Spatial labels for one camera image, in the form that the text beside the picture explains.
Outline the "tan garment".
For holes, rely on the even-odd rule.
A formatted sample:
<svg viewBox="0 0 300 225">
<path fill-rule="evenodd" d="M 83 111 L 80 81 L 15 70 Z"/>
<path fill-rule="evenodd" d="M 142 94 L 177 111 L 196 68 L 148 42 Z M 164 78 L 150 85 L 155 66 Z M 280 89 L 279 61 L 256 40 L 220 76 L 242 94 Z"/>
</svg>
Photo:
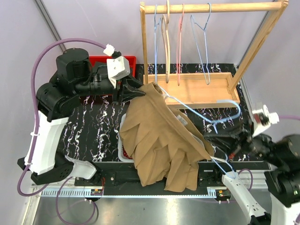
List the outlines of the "tan garment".
<svg viewBox="0 0 300 225">
<path fill-rule="evenodd" d="M 211 159 L 212 145 L 187 115 L 165 103 L 157 84 L 146 84 L 141 91 L 145 95 L 131 100 L 119 131 L 141 185 L 166 179 L 166 191 L 195 191 L 198 162 Z"/>
</svg>

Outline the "wooden hanger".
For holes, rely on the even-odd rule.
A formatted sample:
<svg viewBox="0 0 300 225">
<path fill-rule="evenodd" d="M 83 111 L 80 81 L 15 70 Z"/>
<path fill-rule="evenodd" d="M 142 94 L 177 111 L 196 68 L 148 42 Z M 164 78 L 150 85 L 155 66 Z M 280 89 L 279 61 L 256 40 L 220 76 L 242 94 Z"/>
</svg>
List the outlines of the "wooden hanger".
<svg viewBox="0 0 300 225">
<path fill-rule="evenodd" d="M 166 15 L 161 17 L 161 33 L 163 37 L 163 43 L 165 48 L 165 82 L 169 83 L 170 79 L 170 40 L 168 25 L 170 20 L 170 2 L 166 1 Z"/>
</svg>

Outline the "pink wire hanger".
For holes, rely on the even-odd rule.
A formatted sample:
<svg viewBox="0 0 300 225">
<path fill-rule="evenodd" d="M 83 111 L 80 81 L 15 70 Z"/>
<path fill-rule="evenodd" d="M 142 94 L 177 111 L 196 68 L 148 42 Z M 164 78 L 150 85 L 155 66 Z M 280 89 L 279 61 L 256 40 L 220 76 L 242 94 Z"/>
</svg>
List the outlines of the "pink wire hanger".
<svg viewBox="0 0 300 225">
<path fill-rule="evenodd" d="M 184 6 L 185 6 L 185 4 L 182 4 L 182 13 L 179 18 L 177 44 L 176 44 L 176 74 L 177 74 L 178 86 L 180 86 L 181 40 L 182 40 L 182 24 L 183 24 L 183 17 L 184 17 Z"/>
</svg>

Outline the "red polka dot garment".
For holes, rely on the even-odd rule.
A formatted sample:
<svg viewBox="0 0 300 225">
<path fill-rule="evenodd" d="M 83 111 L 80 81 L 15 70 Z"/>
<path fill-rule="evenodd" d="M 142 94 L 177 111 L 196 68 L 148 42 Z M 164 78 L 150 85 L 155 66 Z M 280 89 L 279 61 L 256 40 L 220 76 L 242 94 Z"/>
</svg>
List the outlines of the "red polka dot garment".
<svg viewBox="0 0 300 225">
<path fill-rule="evenodd" d="M 123 148 L 123 156 L 126 158 L 126 159 L 132 159 L 126 152 L 126 150 Z"/>
</svg>

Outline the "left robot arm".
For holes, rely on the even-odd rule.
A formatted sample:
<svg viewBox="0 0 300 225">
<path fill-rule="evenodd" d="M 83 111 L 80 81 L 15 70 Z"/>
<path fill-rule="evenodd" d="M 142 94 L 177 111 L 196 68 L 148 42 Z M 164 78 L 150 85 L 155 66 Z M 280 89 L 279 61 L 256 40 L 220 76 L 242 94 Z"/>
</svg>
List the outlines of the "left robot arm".
<svg viewBox="0 0 300 225">
<path fill-rule="evenodd" d="M 95 186 L 102 179 L 98 166 L 57 151 L 62 130 L 80 105 L 80 97 L 111 95 L 115 103 L 123 103 L 144 96 L 142 83 L 133 77 L 128 60 L 120 52 L 105 63 L 92 64 L 86 50 L 67 49 L 57 57 L 56 66 L 50 81 L 36 93 L 39 128 L 34 134 L 34 153 L 17 163 L 31 171 L 31 179 L 37 185 L 78 177 Z"/>
</svg>

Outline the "light blue wire hanger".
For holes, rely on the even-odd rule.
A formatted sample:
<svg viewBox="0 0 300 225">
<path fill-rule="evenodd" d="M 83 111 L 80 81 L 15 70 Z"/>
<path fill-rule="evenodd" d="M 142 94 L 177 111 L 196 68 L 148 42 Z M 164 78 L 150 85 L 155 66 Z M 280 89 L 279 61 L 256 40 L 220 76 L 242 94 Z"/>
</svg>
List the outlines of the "light blue wire hanger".
<svg viewBox="0 0 300 225">
<path fill-rule="evenodd" d="M 159 43 L 159 29 L 161 28 L 161 18 L 157 21 L 157 7 L 158 5 L 155 5 L 155 12 L 154 12 L 154 77 L 155 77 L 155 83 L 158 81 L 158 43 Z"/>
</svg>

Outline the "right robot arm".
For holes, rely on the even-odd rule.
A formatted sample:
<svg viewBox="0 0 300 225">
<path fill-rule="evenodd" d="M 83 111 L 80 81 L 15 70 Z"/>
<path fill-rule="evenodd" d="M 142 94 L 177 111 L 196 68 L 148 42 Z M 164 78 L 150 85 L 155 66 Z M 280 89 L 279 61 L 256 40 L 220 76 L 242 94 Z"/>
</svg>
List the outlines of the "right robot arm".
<svg viewBox="0 0 300 225">
<path fill-rule="evenodd" d="M 218 133 L 206 133 L 204 139 L 229 156 L 240 150 L 275 166 L 265 171 L 271 197 L 272 212 L 268 213 L 250 191 L 240 183 L 235 170 L 213 173 L 214 183 L 231 192 L 249 225 L 298 225 L 300 223 L 300 136 L 285 136 L 278 142 L 263 132 L 255 134 L 255 123 L 246 120 L 238 126 Z"/>
</svg>

